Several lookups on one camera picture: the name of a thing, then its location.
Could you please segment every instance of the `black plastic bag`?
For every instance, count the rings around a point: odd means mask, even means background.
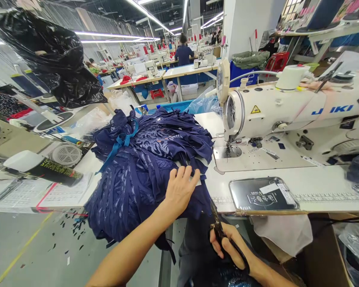
[[[78,108],[108,102],[100,82],[84,66],[76,33],[17,8],[0,19],[0,39],[50,88],[60,105]]]

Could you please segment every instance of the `navy blue garment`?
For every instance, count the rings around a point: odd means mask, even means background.
[[[190,65],[189,56],[194,57],[194,52],[186,45],[179,45],[174,58],[178,60],[178,66],[185,66]]]
[[[193,114],[160,108],[152,115],[136,118],[134,110],[128,117],[121,110],[115,112],[110,124],[94,134],[97,146],[92,151],[107,165],[85,205],[95,236],[108,242],[120,242],[163,201],[170,171],[178,168],[175,161],[205,173],[207,167],[201,159],[210,163],[213,153],[210,133]],[[128,146],[118,144],[123,143],[119,136],[128,137]],[[120,147],[106,160],[114,144]],[[211,198],[204,180],[202,175],[201,185],[195,188],[181,217],[197,219],[201,212],[211,215]],[[164,234],[156,245],[170,250]]]

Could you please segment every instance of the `yellow floor line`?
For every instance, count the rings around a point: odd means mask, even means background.
[[[52,216],[52,213],[49,213],[48,216],[43,220],[43,222],[40,225],[40,228],[32,235],[32,237],[25,243],[23,248],[20,250],[19,254],[15,257],[15,259],[12,260],[11,264],[8,266],[8,268],[4,271],[4,273],[0,276],[0,283],[4,280],[4,278],[8,275],[9,271],[12,269],[12,267],[16,264],[16,262],[20,259],[21,255],[24,254],[25,250],[27,249],[28,245],[32,242],[33,239],[37,236],[37,234],[40,232],[40,230],[43,228],[44,223]]]

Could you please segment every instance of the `hand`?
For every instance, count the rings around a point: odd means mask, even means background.
[[[233,245],[230,243],[230,240],[233,240],[237,244],[237,246],[241,249],[243,254],[246,256],[247,262],[250,265],[250,274],[252,274],[253,268],[259,259],[247,247],[246,243],[242,239],[241,235],[239,234],[235,226],[225,224],[223,222],[221,222],[221,224],[222,224],[222,229],[227,236],[227,238],[224,237],[222,239],[223,249],[230,255],[231,259],[239,269],[241,270],[245,269],[245,264],[243,263],[241,256],[239,255],[237,250],[233,247]],[[210,232],[210,243],[213,245],[214,251],[218,254],[218,256],[223,259],[224,255],[221,250],[221,246],[219,245],[215,237],[214,229],[212,229]]]
[[[192,180],[190,174],[190,165],[186,168],[181,166],[178,170],[172,169],[170,172],[166,196],[160,205],[165,207],[166,215],[170,214],[173,221],[185,211],[201,173],[196,169]]]

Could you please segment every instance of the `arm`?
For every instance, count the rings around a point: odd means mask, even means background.
[[[199,180],[197,169],[190,181],[191,166],[170,172],[164,201],[153,214],[121,241],[101,262],[86,287],[125,286],[157,238],[186,209]]]
[[[296,287],[295,284],[288,281],[286,278],[275,272],[265,263],[263,263],[258,257],[256,257],[252,251],[247,247],[246,243],[242,239],[238,230],[232,226],[222,223],[223,231],[226,236],[238,245],[241,251],[246,256],[247,262],[250,265],[250,276],[257,280],[264,287]],[[243,260],[237,250],[231,245],[228,238],[222,239],[222,247],[231,256],[231,259],[241,270],[245,268]],[[210,232],[210,242],[213,245],[215,252],[219,257],[223,259],[223,253],[219,243],[216,241],[214,230]]]
[[[194,57],[194,51],[192,51],[192,49],[190,49],[189,47],[187,47],[187,48],[190,50],[190,52],[189,52],[190,56]]]

